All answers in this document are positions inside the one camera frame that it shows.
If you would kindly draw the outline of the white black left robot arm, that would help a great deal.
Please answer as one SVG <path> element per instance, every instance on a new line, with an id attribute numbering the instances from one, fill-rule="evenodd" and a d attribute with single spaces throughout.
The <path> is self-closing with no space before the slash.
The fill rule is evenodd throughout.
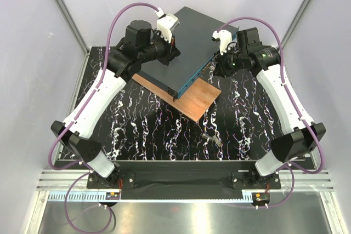
<path id="1" fill-rule="evenodd" d="M 141 70 L 143 63 L 158 60 L 169 65 L 180 55 L 173 30 L 179 20 L 166 15 L 157 20 L 156 28 L 144 20 L 134 20 L 125 36 L 107 53 L 107 64 L 78 106 L 64 119 L 53 122 L 52 132 L 66 149 L 79 157 L 107 188 L 118 183 L 119 168 L 92 139 L 93 130 L 112 99 Z"/>

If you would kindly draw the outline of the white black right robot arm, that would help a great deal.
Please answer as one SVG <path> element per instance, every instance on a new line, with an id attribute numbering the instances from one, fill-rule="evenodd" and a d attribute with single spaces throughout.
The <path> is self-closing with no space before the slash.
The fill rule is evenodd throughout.
<path id="1" fill-rule="evenodd" d="M 231 77 L 238 70 L 250 71 L 278 114 L 283 135 L 271 141 L 270 150 L 243 176 L 245 183 L 264 187 L 283 165 L 312 152 L 315 139 L 321 139 L 326 128 L 306 113 L 290 81 L 284 77 L 286 71 L 281 66 L 279 51 L 261 42 L 257 28 L 238 31 L 235 41 L 227 30 L 214 31 L 212 39 L 219 42 L 213 74 Z"/>

